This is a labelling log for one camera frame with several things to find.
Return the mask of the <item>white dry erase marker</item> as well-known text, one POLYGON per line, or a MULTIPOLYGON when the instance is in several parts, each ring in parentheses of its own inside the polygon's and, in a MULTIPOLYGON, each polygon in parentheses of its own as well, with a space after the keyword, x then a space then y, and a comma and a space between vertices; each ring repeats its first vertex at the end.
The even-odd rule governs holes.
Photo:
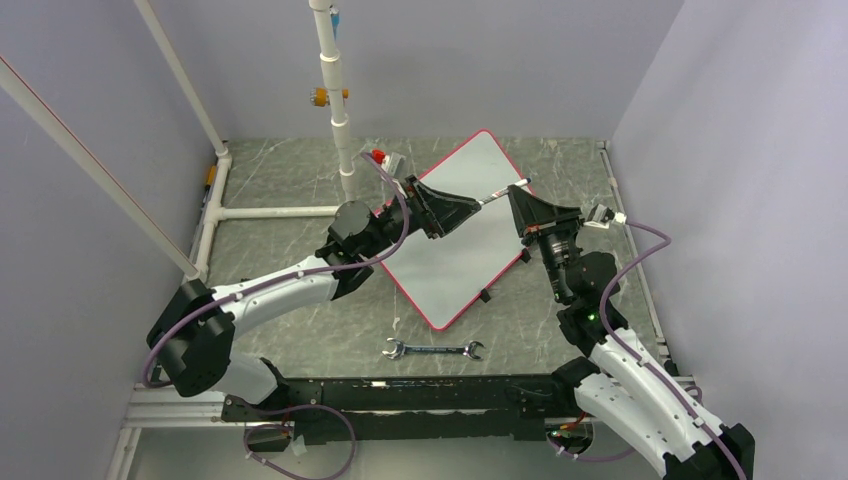
POLYGON ((507 185, 506 187, 491 193, 488 196, 485 196, 481 199, 478 199, 478 204, 480 206, 487 205, 491 202, 494 202, 494 201, 506 196, 509 193, 509 191, 512 187, 523 188, 525 186, 528 186, 531 182, 532 182, 532 179, 529 178, 529 177, 522 178, 519 181, 511 183, 511 184, 507 185))

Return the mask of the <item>pink framed whiteboard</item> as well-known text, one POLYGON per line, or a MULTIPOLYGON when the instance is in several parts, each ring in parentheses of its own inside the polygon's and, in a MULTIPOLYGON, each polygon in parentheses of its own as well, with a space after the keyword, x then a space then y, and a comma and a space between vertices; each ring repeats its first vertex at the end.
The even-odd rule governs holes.
MULTIPOLYGON (((524 178, 486 129, 420 176, 428 187, 475 200, 524 178)), ((444 238, 429 239, 420 231, 408 236, 383 268, 430 328, 443 331, 520 260, 522 249, 503 196, 444 238)))

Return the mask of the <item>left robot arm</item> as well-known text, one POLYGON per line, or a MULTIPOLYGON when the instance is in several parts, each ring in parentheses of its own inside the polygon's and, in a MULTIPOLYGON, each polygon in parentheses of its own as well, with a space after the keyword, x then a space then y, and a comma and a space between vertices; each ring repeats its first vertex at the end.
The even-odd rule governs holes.
POLYGON ((354 292, 409 235, 442 238, 482 208, 479 200, 432 189, 415 176, 392 188, 394 199, 377 212, 358 200, 342 204, 326 243, 286 269, 231 285, 208 287, 199 279, 181 285, 147 335, 145 385, 155 387, 150 370, 160 365, 182 397, 216 391, 246 401, 261 419, 279 417, 288 402, 282 374, 266 359, 240 357, 234 341, 291 311, 354 292))

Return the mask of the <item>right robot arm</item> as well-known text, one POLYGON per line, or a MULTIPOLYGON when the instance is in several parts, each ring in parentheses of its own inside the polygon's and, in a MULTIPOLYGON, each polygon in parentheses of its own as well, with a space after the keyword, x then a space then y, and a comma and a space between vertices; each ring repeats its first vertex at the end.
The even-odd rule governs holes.
POLYGON ((566 340, 581 357, 552 375, 551 401, 564 415, 586 413, 625 440, 663 479, 750 479, 755 441, 741 424, 727 425, 681 386, 646 350, 611 297, 624 275, 671 243, 642 252, 624 267, 610 253, 582 253, 583 227, 631 226, 603 205, 587 218, 521 187, 506 190, 517 234, 539 248, 566 340))

